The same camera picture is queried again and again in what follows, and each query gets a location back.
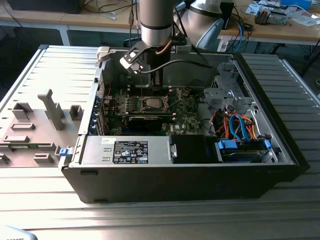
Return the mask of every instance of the yellow wire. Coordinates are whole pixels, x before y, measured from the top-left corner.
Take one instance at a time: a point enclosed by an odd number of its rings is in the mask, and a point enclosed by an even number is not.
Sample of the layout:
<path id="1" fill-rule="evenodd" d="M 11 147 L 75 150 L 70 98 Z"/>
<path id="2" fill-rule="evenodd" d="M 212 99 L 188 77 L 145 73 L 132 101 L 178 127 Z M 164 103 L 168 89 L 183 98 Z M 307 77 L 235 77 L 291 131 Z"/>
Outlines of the yellow wire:
<path id="1" fill-rule="evenodd" d="M 255 139 L 258 139 L 255 133 L 255 125 L 252 125 L 252 132 Z"/>

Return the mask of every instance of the power supply label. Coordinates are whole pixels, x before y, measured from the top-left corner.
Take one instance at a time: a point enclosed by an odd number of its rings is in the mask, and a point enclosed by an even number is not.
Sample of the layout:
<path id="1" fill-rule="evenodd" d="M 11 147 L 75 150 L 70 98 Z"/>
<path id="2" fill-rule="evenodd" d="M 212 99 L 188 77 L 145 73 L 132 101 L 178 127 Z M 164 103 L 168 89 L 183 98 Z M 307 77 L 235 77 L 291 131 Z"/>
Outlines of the power supply label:
<path id="1" fill-rule="evenodd" d="M 147 164 L 147 141 L 115 141 L 113 152 L 114 164 Z"/>

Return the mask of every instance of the white sticker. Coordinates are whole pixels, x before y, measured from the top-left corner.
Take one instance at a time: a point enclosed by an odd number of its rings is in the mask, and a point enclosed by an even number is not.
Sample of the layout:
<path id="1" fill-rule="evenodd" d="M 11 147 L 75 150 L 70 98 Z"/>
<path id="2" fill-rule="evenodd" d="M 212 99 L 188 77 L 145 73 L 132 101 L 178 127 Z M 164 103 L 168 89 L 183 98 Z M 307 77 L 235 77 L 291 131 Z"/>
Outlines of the white sticker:
<path id="1" fill-rule="evenodd" d="M 116 139 L 113 137 L 104 137 L 101 140 L 101 144 L 115 144 Z"/>

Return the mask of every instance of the circuit board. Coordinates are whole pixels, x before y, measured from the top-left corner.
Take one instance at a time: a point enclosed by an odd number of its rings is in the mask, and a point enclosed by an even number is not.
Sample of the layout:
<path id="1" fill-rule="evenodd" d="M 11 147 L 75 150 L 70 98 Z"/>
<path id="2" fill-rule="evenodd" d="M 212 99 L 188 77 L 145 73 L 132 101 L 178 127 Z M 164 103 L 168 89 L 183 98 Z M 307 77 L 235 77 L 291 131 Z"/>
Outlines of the circuit board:
<path id="1" fill-rule="evenodd" d="M 170 89 L 164 96 L 116 92 L 104 101 L 107 134 L 117 136 L 202 134 L 196 115 L 195 96 L 190 93 L 191 90 L 188 88 Z"/>

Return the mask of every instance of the table leg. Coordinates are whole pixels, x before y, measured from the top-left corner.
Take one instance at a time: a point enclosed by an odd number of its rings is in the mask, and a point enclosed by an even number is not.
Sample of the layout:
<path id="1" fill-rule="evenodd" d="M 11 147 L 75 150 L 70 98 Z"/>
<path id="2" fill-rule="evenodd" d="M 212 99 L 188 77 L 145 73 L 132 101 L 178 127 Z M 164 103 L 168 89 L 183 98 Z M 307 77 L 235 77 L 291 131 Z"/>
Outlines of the table leg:
<path id="1" fill-rule="evenodd" d="M 68 28 L 66 25 L 62 25 L 61 27 L 59 27 L 59 32 L 60 32 L 60 36 L 62 39 L 62 43 L 64 46 L 71 46 L 71 37 L 70 37 L 70 33 L 68 31 Z"/>

